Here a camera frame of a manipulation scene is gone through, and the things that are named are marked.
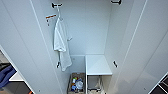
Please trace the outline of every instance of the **closet rod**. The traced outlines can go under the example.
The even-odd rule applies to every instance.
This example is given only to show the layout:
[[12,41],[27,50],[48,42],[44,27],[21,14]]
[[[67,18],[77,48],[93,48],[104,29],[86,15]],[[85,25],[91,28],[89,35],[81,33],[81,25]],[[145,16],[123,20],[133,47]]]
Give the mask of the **closet rod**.
[[52,3],[52,7],[54,8],[54,6],[62,6],[62,4],[60,4],[60,5],[54,5],[54,3]]
[[119,5],[121,4],[121,0],[120,1],[118,1],[118,2],[113,2],[113,1],[111,1],[112,3],[118,3]]

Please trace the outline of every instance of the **fabric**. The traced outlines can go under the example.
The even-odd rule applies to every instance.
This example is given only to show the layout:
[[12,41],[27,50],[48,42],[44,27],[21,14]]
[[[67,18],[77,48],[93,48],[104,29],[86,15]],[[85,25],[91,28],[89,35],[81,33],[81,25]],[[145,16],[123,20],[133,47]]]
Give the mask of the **fabric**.
[[54,50],[66,51],[66,35],[65,35],[65,26],[58,18],[55,26],[54,34]]
[[72,62],[69,55],[66,27],[63,20],[60,20],[60,18],[58,18],[55,26],[54,50],[60,52],[62,71],[65,71],[68,66],[71,66]]

